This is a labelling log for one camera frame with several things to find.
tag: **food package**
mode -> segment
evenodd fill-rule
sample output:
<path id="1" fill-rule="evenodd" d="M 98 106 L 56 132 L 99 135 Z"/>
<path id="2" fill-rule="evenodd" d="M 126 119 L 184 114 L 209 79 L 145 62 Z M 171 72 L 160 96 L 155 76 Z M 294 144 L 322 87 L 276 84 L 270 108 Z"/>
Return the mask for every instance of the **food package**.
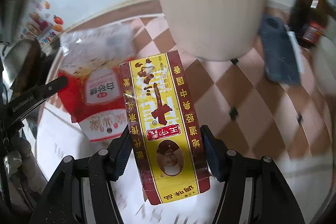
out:
<path id="1" fill-rule="evenodd" d="M 54 15 L 51 5 L 46 0 L 25 0 L 15 41 L 37 39 L 42 50 L 49 53 L 49 45 L 56 36 L 63 32 L 63 20 Z"/>
<path id="2" fill-rule="evenodd" d="M 194 105 L 177 51 L 120 65 L 133 152 L 152 205 L 210 188 Z"/>
<path id="3" fill-rule="evenodd" d="M 90 141 L 120 136 L 127 118 L 119 64 L 134 59 L 131 30 L 120 24 L 64 33 L 60 43 L 64 59 L 58 76 L 65 75 L 68 86 L 58 96 L 72 122 Z"/>

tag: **brown and white tile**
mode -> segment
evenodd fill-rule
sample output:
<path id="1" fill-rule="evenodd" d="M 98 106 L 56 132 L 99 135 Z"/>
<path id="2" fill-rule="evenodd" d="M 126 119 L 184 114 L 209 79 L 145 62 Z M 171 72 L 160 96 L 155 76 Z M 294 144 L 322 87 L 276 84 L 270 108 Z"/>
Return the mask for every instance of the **brown and white tile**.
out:
<path id="1" fill-rule="evenodd" d="M 160 54 L 160 51 L 154 41 L 151 41 L 137 53 L 136 58 L 144 58 L 156 54 Z"/>
<path id="2" fill-rule="evenodd" d="M 168 29 L 168 23 L 164 16 L 158 16 L 147 23 L 145 26 L 151 38 L 154 40 L 161 33 Z"/>
<path id="3" fill-rule="evenodd" d="M 264 59 L 264 49 L 263 49 L 263 43 L 261 42 L 261 37 L 257 35 L 253 48 L 257 51 L 257 53 L 260 55 L 262 59 Z"/>
<path id="4" fill-rule="evenodd" d="M 179 56 L 181 56 L 181 54 L 183 54 L 185 52 L 185 49 L 183 49 L 182 47 L 180 47 L 179 45 L 176 45 L 174 47 L 172 47 L 169 52 L 172 51 L 178 51 Z"/>
<path id="5" fill-rule="evenodd" d="M 312 156 L 321 155 L 328 152 L 331 148 L 331 141 L 329 137 L 329 132 L 327 126 L 324 124 L 323 127 L 318 131 L 318 134 L 310 146 L 310 151 Z"/>
<path id="6" fill-rule="evenodd" d="M 228 149 L 234 149 L 242 155 L 249 151 L 249 145 L 235 121 L 228 122 L 219 131 L 217 138 L 221 139 Z"/>
<path id="7" fill-rule="evenodd" d="M 292 85 L 287 90 L 287 94 L 291 99 L 297 114 L 300 114 L 309 103 L 310 96 L 301 85 Z"/>
<path id="8" fill-rule="evenodd" d="M 230 106 L 215 84 L 194 103 L 194 106 L 199 125 L 207 124 L 215 137 L 231 121 Z"/>
<path id="9" fill-rule="evenodd" d="M 253 154 L 252 150 L 249 149 L 245 154 L 243 154 L 246 158 L 256 159 L 257 157 Z"/>
<path id="10" fill-rule="evenodd" d="M 189 54 L 187 51 L 180 54 L 180 59 L 184 69 L 187 69 L 195 60 L 197 60 L 196 57 Z"/>
<path id="11" fill-rule="evenodd" d="M 256 86 L 265 75 L 264 60 L 260 57 L 255 48 L 252 48 L 247 54 L 240 57 L 237 65 L 254 86 Z"/>
<path id="12" fill-rule="evenodd" d="M 146 26 L 148 22 L 150 22 L 152 19 L 155 19 L 156 17 L 141 17 L 142 23 Z"/>
<path id="13" fill-rule="evenodd" d="M 299 123 L 294 105 L 286 93 L 281 97 L 280 104 L 274 115 L 274 121 L 277 124 L 286 147 L 290 147 L 299 127 Z"/>
<path id="14" fill-rule="evenodd" d="M 274 159 L 274 161 L 277 164 L 280 171 L 282 172 L 282 168 L 284 168 L 287 165 L 287 163 L 290 162 L 287 150 L 285 149 L 284 151 L 282 151 L 280 156 L 277 159 Z"/>
<path id="15" fill-rule="evenodd" d="M 253 90 L 252 83 L 248 80 L 241 69 L 235 65 L 224 73 L 216 82 L 219 90 L 230 107 L 238 108 Z"/>
<path id="16" fill-rule="evenodd" d="M 206 69 L 210 77 L 214 82 L 217 82 L 223 74 L 233 66 L 231 61 L 209 61 L 199 58 L 199 61 L 202 63 L 203 67 Z"/>
<path id="17" fill-rule="evenodd" d="M 275 114 L 282 100 L 282 96 L 285 94 L 283 87 L 278 83 L 270 82 L 263 77 L 256 86 L 256 89 L 271 113 Z"/>
<path id="18" fill-rule="evenodd" d="M 135 36 L 133 39 L 133 44 L 137 52 L 143 49 L 152 41 L 147 30 L 144 28 L 139 35 Z"/>
<path id="19" fill-rule="evenodd" d="M 266 133 L 273 122 L 273 116 L 255 89 L 250 92 L 237 110 L 237 123 L 248 145 L 253 147 Z"/>
<path id="20" fill-rule="evenodd" d="M 154 43 L 160 52 L 168 52 L 176 45 L 169 29 L 166 29 L 154 38 Z"/>
<path id="21" fill-rule="evenodd" d="M 307 137 L 305 131 L 303 130 L 302 125 L 300 124 L 295 133 L 292 143 L 287 148 L 289 158 L 291 159 L 303 158 L 308 150 L 309 150 L 309 144 L 307 141 Z"/>
<path id="22" fill-rule="evenodd" d="M 302 112 L 302 127 L 306 134 L 310 147 L 318 136 L 318 133 L 323 128 L 324 122 L 316 109 L 314 103 L 310 101 Z"/>
<path id="23" fill-rule="evenodd" d="M 133 19 L 130 27 L 134 33 L 134 37 L 137 37 L 145 29 L 145 25 L 140 18 Z"/>
<path id="24" fill-rule="evenodd" d="M 329 132 L 329 137 L 332 140 L 332 120 L 331 120 L 331 116 L 330 116 L 330 111 L 329 111 L 329 107 L 328 104 L 325 102 L 324 103 L 324 108 L 323 108 L 323 113 L 322 113 L 322 119 L 327 127 L 327 130 Z"/>
<path id="25" fill-rule="evenodd" d="M 194 102 L 197 102 L 197 100 L 200 99 L 214 84 L 198 59 L 185 69 L 185 77 L 187 78 L 190 93 Z"/>
<path id="26" fill-rule="evenodd" d="M 323 115 L 324 105 L 325 105 L 326 100 L 323 94 L 317 88 L 317 86 L 315 86 L 314 91 L 311 93 L 310 96 L 311 96 L 311 99 L 313 100 L 315 107 L 319 111 L 320 115 Z"/>
<path id="27" fill-rule="evenodd" d="M 315 76 L 309 62 L 305 58 L 302 58 L 302 62 L 304 65 L 304 73 L 300 75 L 301 85 L 308 94 L 312 94 L 316 87 Z"/>
<path id="28" fill-rule="evenodd" d="M 264 132 L 263 136 L 253 146 L 254 155 L 260 159 L 262 156 L 270 156 L 272 159 L 277 159 L 286 150 L 282 135 L 272 120 L 271 124 Z"/>

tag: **red package label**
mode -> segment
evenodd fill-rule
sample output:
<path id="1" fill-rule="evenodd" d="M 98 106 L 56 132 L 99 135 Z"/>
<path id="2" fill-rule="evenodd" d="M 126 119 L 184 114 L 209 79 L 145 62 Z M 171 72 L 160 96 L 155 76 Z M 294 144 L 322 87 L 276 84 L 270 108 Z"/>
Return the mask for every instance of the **red package label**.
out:
<path id="1" fill-rule="evenodd" d="M 147 130 L 146 134 L 147 134 L 147 138 L 149 141 L 154 141 L 154 140 L 181 134 L 181 129 L 180 129 L 179 124 L 171 124 L 166 127 L 160 127 L 160 128 Z"/>
<path id="2" fill-rule="evenodd" d="M 318 41 L 319 37 L 324 34 L 324 31 L 325 29 L 323 26 L 311 21 L 309 23 L 308 29 L 306 30 L 302 38 L 312 44 L 315 44 Z"/>
<path id="3" fill-rule="evenodd" d="M 85 103 L 100 104 L 121 96 L 119 76 L 114 70 L 102 68 L 93 71 L 85 83 Z"/>

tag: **yellow spice box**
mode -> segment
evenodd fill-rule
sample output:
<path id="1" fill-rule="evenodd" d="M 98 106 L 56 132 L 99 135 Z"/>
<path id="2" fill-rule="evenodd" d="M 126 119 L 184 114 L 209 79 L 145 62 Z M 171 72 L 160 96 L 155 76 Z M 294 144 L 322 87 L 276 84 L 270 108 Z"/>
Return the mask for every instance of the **yellow spice box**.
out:
<path id="1" fill-rule="evenodd" d="M 209 172 L 177 51 L 120 65 L 133 152 L 152 205 L 203 193 Z"/>

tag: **soy sauce bottle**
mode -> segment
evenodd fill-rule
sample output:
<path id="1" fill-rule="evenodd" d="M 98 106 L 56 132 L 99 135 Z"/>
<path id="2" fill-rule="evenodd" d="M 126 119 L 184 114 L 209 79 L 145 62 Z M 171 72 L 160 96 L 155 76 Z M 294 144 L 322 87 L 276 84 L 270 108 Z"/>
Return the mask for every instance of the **soy sauce bottle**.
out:
<path id="1" fill-rule="evenodd" d="M 296 0 L 289 27 L 300 46 L 310 48 L 324 34 L 328 22 L 327 0 Z"/>

